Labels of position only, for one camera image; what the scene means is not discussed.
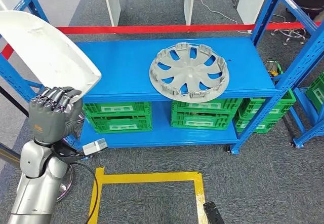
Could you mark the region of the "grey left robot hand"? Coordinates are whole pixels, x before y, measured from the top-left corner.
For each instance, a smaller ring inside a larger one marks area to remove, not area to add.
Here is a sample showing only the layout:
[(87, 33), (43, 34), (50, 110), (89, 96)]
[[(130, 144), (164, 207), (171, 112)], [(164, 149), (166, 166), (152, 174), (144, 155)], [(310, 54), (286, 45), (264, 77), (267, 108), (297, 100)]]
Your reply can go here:
[(52, 144), (72, 134), (82, 110), (81, 91), (44, 87), (29, 104), (29, 124), (40, 144)]

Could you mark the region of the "dark right robot hand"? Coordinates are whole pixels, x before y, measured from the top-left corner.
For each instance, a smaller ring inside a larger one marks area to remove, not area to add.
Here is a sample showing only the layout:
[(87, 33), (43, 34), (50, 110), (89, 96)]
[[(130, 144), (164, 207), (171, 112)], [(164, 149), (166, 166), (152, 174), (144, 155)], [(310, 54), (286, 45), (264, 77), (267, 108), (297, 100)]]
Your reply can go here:
[(204, 203), (203, 210), (206, 215), (209, 224), (225, 224), (215, 202), (209, 201)]

